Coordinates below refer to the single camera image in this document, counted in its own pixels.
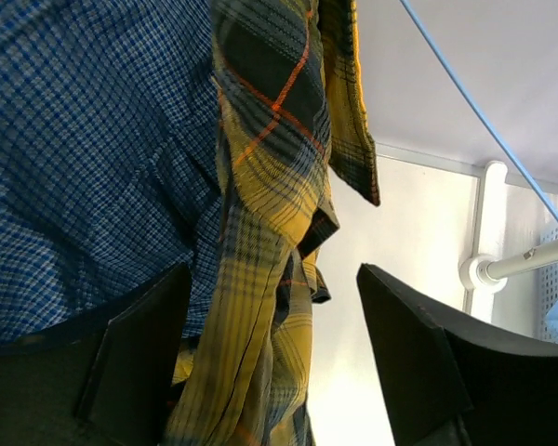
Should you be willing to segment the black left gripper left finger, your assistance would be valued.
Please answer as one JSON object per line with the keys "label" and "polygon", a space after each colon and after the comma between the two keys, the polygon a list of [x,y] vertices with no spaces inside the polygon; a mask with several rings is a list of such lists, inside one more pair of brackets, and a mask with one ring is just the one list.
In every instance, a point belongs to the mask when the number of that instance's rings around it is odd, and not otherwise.
{"label": "black left gripper left finger", "polygon": [[177,265],[0,345],[0,445],[156,445],[191,293]]}

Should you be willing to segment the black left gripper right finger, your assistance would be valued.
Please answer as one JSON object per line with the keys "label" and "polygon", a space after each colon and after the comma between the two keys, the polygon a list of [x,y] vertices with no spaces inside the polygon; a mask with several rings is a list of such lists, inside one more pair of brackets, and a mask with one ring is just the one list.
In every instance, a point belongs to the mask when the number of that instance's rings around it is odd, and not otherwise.
{"label": "black left gripper right finger", "polygon": [[558,345],[498,328],[377,266],[357,273],[398,445],[558,445]]}

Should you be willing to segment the light blue wire hanger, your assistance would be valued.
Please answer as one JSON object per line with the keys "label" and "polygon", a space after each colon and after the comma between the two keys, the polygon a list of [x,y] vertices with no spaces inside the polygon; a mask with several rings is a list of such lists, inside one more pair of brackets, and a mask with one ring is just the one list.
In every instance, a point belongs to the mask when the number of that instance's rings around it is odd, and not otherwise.
{"label": "light blue wire hanger", "polygon": [[413,21],[416,28],[418,29],[418,32],[421,34],[428,47],[431,49],[433,55],[437,58],[440,65],[445,70],[446,74],[450,78],[451,82],[455,85],[460,95],[464,98],[468,106],[471,108],[474,115],[481,122],[481,124],[484,126],[488,134],[492,137],[492,139],[495,140],[499,148],[508,157],[508,159],[511,161],[513,166],[518,170],[519,174],[526,181],[530,189],[539,197],[539,199],[542,201],[546,209],[550,212],[553,219],[558,224],[558,209],[547,198],[545,192],[540,187],[540,185],[529,173],[529,171],[526,169],[524,164],[519,160],[519,158],[517,157],[515,152],[511,149],[511,147],[504,141],[504,139],[501,137],[500,133],[496,130],[496,128],[492,125],[492,123],[487,119],[487,117],[485,116],[484,112],[480,109],[478,104],[473,100],[471,94],[466,89],[465,85],[460,81],[460,79],[454,72],[453,68],[449,64],[448,60],[446,59],[445,55],[442,53],[438,45],[433,41],[432,37],[430,36],[429,32],[425,28],[424,24],[421,22],[414,8],[406,0],[400,0],[399,3],[405,10],[408,17]]}

